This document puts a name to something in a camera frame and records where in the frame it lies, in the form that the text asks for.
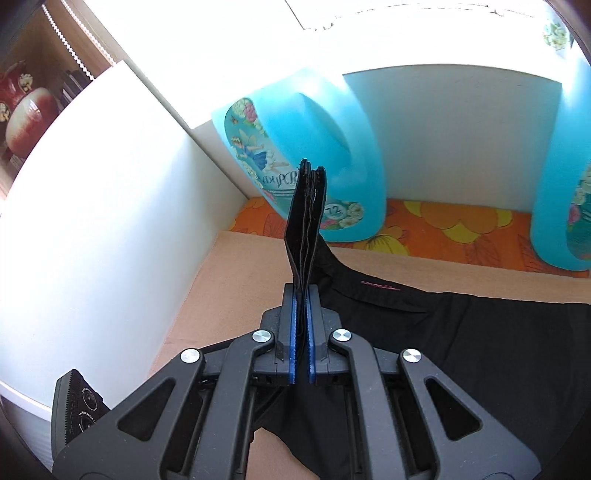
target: blue plastic bottle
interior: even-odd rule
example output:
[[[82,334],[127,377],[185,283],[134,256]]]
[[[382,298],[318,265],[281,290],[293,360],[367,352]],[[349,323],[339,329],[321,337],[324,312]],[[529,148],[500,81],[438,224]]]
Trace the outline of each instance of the blue plastic bottle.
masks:
[[[591,67],[575,43],[537,192],[531,242],[542,260],[591,268]]]
[[[287,218],[297,167],[327,173],[320,233],[329,242],[369,238],[384,224],[384,168],[374,133],[342,76],[310,69],[212,114],[222,141],[273,208]]]

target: black pants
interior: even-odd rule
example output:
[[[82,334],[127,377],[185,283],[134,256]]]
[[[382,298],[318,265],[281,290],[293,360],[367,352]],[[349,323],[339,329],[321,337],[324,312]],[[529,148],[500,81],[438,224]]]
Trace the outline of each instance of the black pants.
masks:
[[[322,306],[373,346],[417,348],[548,464],[591,403],[591,306],[428,293],[361,274],[319,240]],[[297,383],[264,421],[321,479],[348,480],[342,389]]]

